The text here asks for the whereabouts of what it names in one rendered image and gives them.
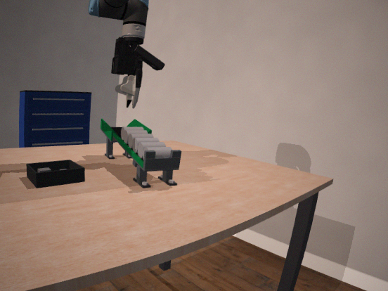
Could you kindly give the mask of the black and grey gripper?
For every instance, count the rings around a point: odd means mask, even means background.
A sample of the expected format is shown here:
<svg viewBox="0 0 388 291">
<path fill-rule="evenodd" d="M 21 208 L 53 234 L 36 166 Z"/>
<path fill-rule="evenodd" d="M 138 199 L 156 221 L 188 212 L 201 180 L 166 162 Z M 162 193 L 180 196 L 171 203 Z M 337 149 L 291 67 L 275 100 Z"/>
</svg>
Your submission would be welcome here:
<svg viewBox="0 0 388 291">
<path fill-rule="evenodd" d="M 138 101 L 143 74 L 143 60 L 142 56 L 137 54 L 134 50 L 137 45 L 143 44 L 143 40 L 144 39 L 139 37 L 119 37 L 116 39 L 115 56 L 112 58 L 113 70 L 111 70 L 111 73 L 128 75 L 123 78 L 123 82 L 121 84 L 115 87 L 117 93 L 127 96 L 127 108 L 129 107 L 131 101 L 132 108 L 135 108 Z"/>
</svg>

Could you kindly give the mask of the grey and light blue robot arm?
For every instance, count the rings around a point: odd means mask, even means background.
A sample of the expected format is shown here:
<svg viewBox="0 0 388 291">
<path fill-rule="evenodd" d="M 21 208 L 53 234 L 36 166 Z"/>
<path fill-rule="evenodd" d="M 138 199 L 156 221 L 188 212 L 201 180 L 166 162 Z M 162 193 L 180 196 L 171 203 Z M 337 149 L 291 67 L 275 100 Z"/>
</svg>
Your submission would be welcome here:
<svg viewBox="0 0 388 291">
<path fill-rule="evenodd" d="M 149 0 L 89 0 L 90 15 L 123 20 L 122 37 L 144 39 Z M 134 24 L 130 24 L 134 23 Z M 162 70 L 165 64 L 141 46 L 134 50 L 143 62 L 154 70 Z"/>
</svg>

